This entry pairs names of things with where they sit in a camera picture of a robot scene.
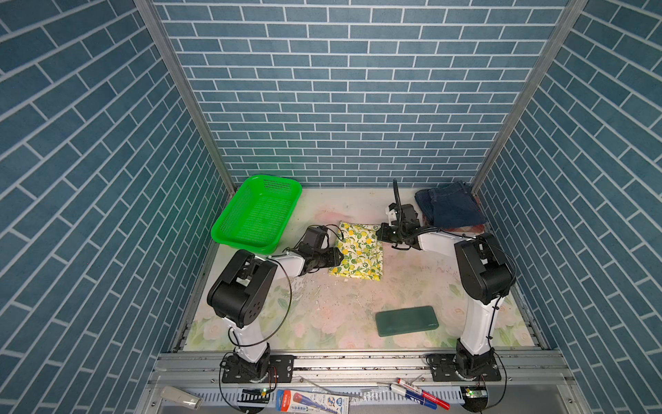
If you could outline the yellow floral skirt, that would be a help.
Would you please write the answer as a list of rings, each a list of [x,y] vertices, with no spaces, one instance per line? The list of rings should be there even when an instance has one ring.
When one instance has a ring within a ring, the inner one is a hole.
[[[336,248],[343,255],[341,264],[329,269],[337,277],[381,281],[384,270],[384,248],[377,239],[380,229],[375,224],[340,223],[342,239]]]

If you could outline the dark navy skirt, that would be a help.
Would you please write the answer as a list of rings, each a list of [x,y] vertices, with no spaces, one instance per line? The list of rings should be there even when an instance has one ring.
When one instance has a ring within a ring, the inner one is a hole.
[[[458,229],[485,223],[472,188],[461,181],[418,191],[415,201],[427,224],[437,228]]]

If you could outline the red plaid skirt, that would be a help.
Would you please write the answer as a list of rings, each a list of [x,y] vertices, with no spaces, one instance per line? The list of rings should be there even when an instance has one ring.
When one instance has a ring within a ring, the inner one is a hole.
[[[464,227],[459,227],[459,228],[451,228],[448,230],[449,232],[456,233],[456,234],[473,234],[473,235],[479,235],[485,232],[485,225],[480,224],[480,225],[475,225],[475,226],[464,226]]]

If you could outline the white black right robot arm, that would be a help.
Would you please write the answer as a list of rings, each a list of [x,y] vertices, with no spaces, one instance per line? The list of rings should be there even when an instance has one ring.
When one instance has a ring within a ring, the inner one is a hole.
[[[507,255],[496,237],[490,233],[461,236],[423,226],[413,205],[395,202],[389,205],[386,214],[387,221],[377,231],[379,241],[391,243],[395,248],[405,245],[434,254],[454,254],[460,282],[469,297],[465,326],[456,346],[456,365],[478,369],[491,364],[492,333],[499,303],[515,284]]]

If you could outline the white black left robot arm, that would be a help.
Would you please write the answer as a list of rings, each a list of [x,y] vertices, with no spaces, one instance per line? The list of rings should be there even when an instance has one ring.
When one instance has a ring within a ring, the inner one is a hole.
[[[268,337],[257,319],[274,281],[292,282],[341,265],[344,255],[330,241],[331,236],[344,239],[336,224],[311,225],[294,247],[280,255],[262,258],[241,249],[224,267],[210,288],[207,304],[227,324],[229,340],[242,362],[256,364],[268,357]]]

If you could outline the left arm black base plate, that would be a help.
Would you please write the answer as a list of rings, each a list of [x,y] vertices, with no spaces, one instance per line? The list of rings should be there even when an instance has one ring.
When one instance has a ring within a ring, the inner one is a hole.
[[[293,355],[265,355],[258,362],[247,362],[232,353],[222,363],[222,383],[291,383],[294,361]]]

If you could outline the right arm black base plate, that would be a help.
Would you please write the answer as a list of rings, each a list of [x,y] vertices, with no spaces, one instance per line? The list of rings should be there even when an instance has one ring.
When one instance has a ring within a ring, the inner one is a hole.
[[[498,382],[502,375],[493,356],[473,358],[457,354],[427,354],[424,358],[434,382]]]

